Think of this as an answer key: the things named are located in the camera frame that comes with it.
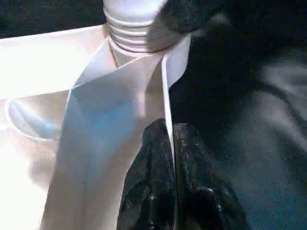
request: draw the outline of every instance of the white surface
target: white surface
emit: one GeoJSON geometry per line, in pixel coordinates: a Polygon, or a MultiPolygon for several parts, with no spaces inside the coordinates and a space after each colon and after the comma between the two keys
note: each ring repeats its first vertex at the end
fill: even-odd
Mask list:
{"type": "MultiPolygon", "coordinates": [[[[105,34],[104,25],[0,40],[0,98],[71,88],[105,34]]],[[[31,140],[10,128],[4,104],[5,100],[0,99],[0,229],[38,230],[57,142],[31,140]]],[[[47,107],[49,118],[63,116],[58,106],[47,107]]]]}
{"type": "Polygon", "coordinates": [[[70,89],[105,40],[105,25],[0,40],[0,99],[70,89]]]}

